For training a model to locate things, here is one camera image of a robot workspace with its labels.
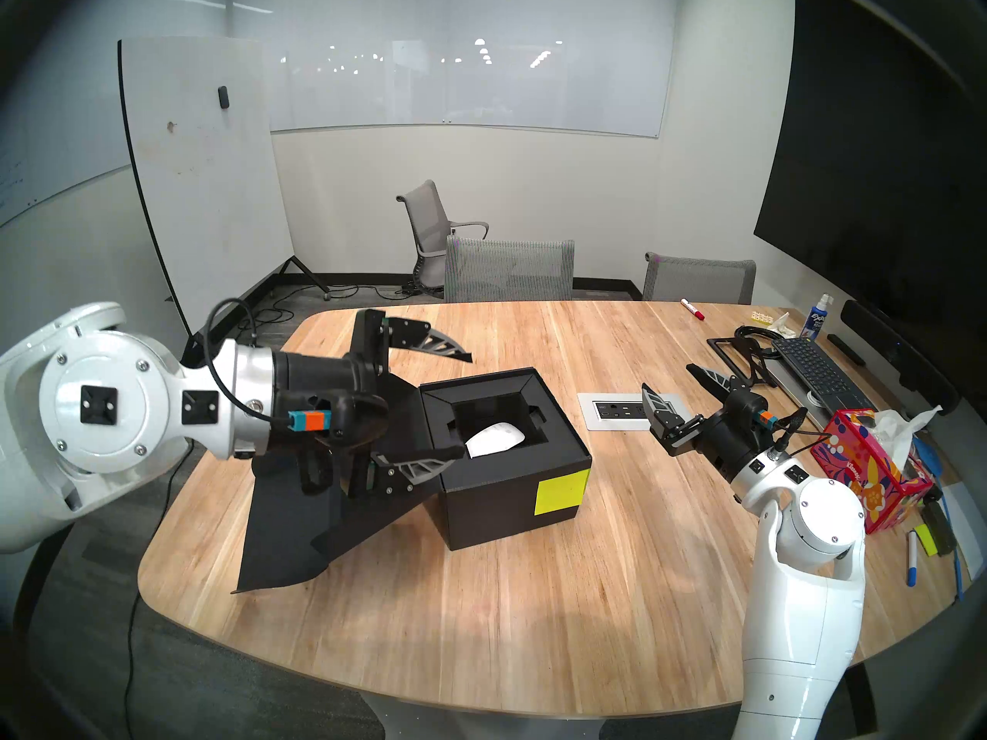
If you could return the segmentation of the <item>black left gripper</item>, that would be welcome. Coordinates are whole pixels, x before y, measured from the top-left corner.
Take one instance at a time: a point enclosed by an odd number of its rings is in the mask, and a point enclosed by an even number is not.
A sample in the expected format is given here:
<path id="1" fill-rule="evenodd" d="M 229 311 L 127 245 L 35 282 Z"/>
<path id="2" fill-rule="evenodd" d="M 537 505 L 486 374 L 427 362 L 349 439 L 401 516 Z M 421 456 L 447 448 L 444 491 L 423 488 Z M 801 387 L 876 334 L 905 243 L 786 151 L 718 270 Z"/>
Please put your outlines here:
<path id="1" fill-rule="evenodd" d="M 443 474 L 465 458 L 465 446 L 371 450 L 389 425 L 389 405 L 378 388 L 389 349 L 473 362 L 471 352 L 430 323 L 376 309 L 356 313 L 342 357 L 273 354 L 273 451 L 297 458 L 304 493 L 335 484 L 356 499 L 367 492 L 368 478 L 372 498 L 434 495 L 444 491 Z"/>

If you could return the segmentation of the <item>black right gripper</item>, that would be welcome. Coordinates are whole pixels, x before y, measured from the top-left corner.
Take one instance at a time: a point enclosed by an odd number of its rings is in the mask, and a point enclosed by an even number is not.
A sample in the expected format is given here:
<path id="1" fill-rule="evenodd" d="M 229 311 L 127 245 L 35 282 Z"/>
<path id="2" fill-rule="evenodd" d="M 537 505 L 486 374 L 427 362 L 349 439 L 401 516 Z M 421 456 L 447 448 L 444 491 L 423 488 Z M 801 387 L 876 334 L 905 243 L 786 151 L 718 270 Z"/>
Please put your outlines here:
<path id="1" fill-rule="evenodd" d="M 735 375 L 695 363 L 688 363 L 686 370 L 716 400 L 726 400 L 723 407 L 708 418 L 697 415 L 686 422 L 673 405 L 643 383 L 642 406 L 650 432 L 670 456 L 698 452 L 724 479 L 734 479 L 775 444 L 773 423 L 761 419 L 769 412 L 769 402 L 751 393 Z"/>

